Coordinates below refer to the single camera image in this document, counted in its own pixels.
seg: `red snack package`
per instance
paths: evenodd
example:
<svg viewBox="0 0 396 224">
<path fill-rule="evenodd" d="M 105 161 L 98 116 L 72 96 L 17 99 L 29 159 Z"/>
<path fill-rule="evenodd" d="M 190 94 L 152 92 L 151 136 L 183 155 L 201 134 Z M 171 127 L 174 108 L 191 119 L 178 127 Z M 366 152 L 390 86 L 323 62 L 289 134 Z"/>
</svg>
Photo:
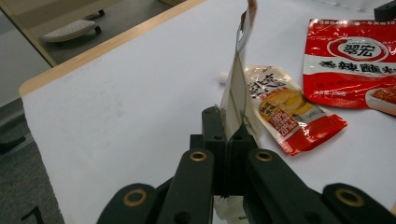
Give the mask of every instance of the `red snack package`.
<svg viewBox="0 0 396 224">
<path fill-rule="evenodd" d="M 396 21 L 311 20 L 304 55 L 304 95 L 347 108 L 396 115 L 376 91 L 396 86 Z"/>
<path fill-rule="evenodd" d="M 245 77 L 250 92 L 247 116 L 259 120 L 248 127 L 259 137 L 264 126 L 291 156 L 312 150 L 347 126 L 331 111 L 308 102 L 280 67 L 248 66 Z"/>
</svg>

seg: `gray floor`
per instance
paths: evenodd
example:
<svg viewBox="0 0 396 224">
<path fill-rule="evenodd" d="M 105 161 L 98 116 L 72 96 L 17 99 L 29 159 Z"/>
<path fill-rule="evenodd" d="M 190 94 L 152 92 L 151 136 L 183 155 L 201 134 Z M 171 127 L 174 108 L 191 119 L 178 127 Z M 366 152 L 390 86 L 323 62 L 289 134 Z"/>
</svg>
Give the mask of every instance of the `gray floor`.
<svg viewBox="0 0 396 224">
<path fill-rule="evenodd" d="M 65 41 L 62 45 L 45 42 L 42 42 L 42 45 L 55 62 L 63 63 L 170 7 L 159 0 L 121 0 L 111 7 L 104 8 L 104 17 L 94 13 L 84 18 L 95 21 L 102 29 L 101 34 L 96 35 L 95 31 L 91 31 L 79 38 Z"/>
<path fill-rule="evenodd" d="M 158 0 L 122 0 L 104 8 L 104 17 L 87 18 L 97 21 L 103 31 L 100 35 L 92 33 L 60 46 L 44 46 L 56 62 L 62 63 L 169 8 Z M 26 138 L 23 143 L 8 152 L 0 151 L 0 223 L 62 224 L 62 214 L 18 99 L 0 107 L 0 143 L 22 136 Z"/>
</svg>

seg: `wooden table edge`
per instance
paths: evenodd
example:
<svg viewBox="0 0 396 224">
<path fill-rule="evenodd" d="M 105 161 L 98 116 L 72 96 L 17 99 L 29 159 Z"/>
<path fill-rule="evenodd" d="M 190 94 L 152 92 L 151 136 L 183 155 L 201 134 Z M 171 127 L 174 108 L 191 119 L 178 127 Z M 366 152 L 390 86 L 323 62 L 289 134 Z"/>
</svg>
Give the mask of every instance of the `wooden table edge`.
<svg viewBox="0 0 396 224">
<path fill-rule="evenodd" d="M 156 26 L 171 20 L 172 18 L 182 14 L 189 9 L 196 7 L 203 3 L 205 0 L 188 0 L 185 1 L 175 7 L 171 7 L 165 12 L 151 18 L 148 21 L 144 21 L 135 27 L 125 31 L 124 33 L 117 35 L 106 42 L 89 49 L 78 56 L 61 63 L 50 70 L 33 77 L 20 86 L 19 92 L 20 96 L 24 97 L 32 91 L 35 91 L 51 81 L 56 80 L 59 77 L 62 77 L 71 71 L 81 67 L 82 65 L 104 55 L 105 53 L 113 50 L 114 48 L 148 32 L 149 30 L 155 28 Z"/>
</svg>

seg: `white table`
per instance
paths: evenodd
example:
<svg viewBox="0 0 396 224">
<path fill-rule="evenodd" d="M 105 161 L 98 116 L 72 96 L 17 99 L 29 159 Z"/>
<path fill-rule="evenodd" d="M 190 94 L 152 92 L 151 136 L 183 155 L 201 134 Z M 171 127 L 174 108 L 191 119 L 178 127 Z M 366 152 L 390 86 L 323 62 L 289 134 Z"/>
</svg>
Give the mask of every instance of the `white table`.
<svg viewBox="0 0 396 224">
<path fill-rule="evenodd" d="M 300 85 L 309 19 L 373 17 L 372 11 L 312 0 L 258 4 L 247 65 L 281 66 Z M 157 187 L 174 175 L 190 134 L 201 131 L 201 111 L 220 103 L 219 73 L 231 67 L 246 6 L 243 0 L 205 1 L 76 70 L 68 71 L 74 65 L 67 63 L 22 86 L 26 118 L 66 223 L 94 223 L 118 189 Z M 342 182 L 391 208 L 395 118 L 330 110 L 348 127 L 311 152 L 288 157 L 269 135 L 259 144 L 281 155 L 312 189 Z"/>
</svg>

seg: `brass screw insert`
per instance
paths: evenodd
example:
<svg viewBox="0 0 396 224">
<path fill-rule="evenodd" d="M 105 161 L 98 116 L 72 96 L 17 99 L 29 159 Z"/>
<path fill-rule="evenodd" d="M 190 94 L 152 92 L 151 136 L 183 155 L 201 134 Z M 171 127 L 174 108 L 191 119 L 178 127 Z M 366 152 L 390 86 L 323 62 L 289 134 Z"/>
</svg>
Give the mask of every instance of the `brass screw insert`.
<svg viewBox="0 0 396 224">
<path fill-rule="evenodd" d="M 351 189 L 338 189 L 335 191 L 335 196 L 349 206 L 362 207 L 364 205 L 363 198 Z"/>
<path fill-rule="evenodd" d="M 263 151 L 256 153 L 256 159 L 259 161 L 271 161 L 273 159 L 273 156 L 271 155 L 271 153 Z"/>
<path fill-rule="evenodd" d="M 126 206 L 136 207 L 146 201 L 148 194 L 142 189 L 134 189 L 125 194 L 123 202 Z"/>
<path fill-rule="evenodd" d="M 190 154 L 190 159 L 193 161 L 204 161 L 206 160 L 207 156 L 204 152 L 195 151 Z"/>
</svg>

